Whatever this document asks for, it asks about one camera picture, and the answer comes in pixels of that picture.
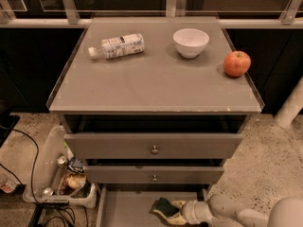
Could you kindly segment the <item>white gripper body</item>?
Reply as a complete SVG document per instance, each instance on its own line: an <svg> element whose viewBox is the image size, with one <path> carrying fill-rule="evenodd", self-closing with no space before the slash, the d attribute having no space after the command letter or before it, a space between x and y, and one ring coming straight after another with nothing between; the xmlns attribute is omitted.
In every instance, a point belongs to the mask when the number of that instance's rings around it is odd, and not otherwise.
<svg viewBox="0 0 303 227"><path fill-rule="evenodd" d="M191 225L199 223L210 224L213 215L205 201L187 201L182 208L182 216Z"/></svg>

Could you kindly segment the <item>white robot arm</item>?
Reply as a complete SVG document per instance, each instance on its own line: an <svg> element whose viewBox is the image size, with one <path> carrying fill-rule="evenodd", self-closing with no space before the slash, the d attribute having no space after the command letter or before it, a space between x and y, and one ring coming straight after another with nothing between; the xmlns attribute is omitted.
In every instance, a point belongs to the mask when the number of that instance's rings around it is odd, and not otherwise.
<svg viewBox="0 0 303 227"><path fill-rule="evenodd" d="M207 201L168 201L161 198L154 212L172 225L205 222L223 227L234 220L242 227L303 227L303 199L295 197L278 201L269 215L248 209L218 194Z"/></svg>

